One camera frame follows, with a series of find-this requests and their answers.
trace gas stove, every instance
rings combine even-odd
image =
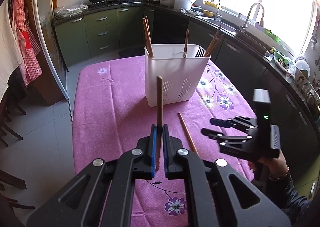
[[[117,5],[117,4],[139,4],[141,2],[137,2],[135,0],[114,0],[114,1],[102,1],[96,2],[88,6],[89,9],[96,9],[100,7],[110,6],[110,5]]]

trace red checkered apron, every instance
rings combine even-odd
[[[19,68],[27,87],[29,83],[38,78],[42,73],[38,60],[36,59],[36,54],[38,54],[41,48],[27,23],[24,0],[13,0],[13,16],[23,58],[23,63],[20,64]]]

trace table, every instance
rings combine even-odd
[[[156,107],[149,107],[145,91],[145,56],[96,63],[79,75],[73,116],[73,153],[76,173],[95,158],[118,159],[133,149],[137,140],[150,134],[156,124]],[[245,99],[211,61],[189,101],[164,105],[163,121],[169,133],[190,149],[180,123],[181,112],[202,159],[224,158],[248,180],[253,175],[247,162],[219,152],[216,141],[200,132],[212,128],[226,135],[244,135],[233,128],[214,127],[210,118],[235,115],[255,117]],[[183,180],[167,180],[163,150],[153,180],[136,180],[131,226],[186,227],[188,217]]]

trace silver screw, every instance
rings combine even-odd
[[[142,154],[142,150],[139,148],[135,148],[135,149],[131,150],[131,153],[133,155],[140,155],[140,154]]]
[[[102,166],[103,165],[103,160],[100,158],[95,159],[93,162],[94,166]]]
[[[220,167],[224,167],[224,166],[227,165],[227,162],[226,162],[224,159],[219,158],[219,159],[216,161],[216,164],[217,164],[218,166],[220,166]]]
[[[182,148],[182,149],[179,149],[179,150],[178,150],[178,154],[180,154],[180,155],[187,155],[187,154],[189,154],[189,151],[186,150],[186,149],[184,149],[184,148]]]

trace white bucket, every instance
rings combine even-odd
[[[154,58],[145,47],[145,93],[150,107],[157,105],[156,77],[163,78],[163,104],[189,100],[196,90],[210,57],[196,57],[198,50],[189,44],[183,58],[184,44],[154,44]]]
[[[195,2],[196,0],[174,0],[174,8],[176,10],[179,10],[180,8],[183,8],[185,10],[190,10],[192,4]]]

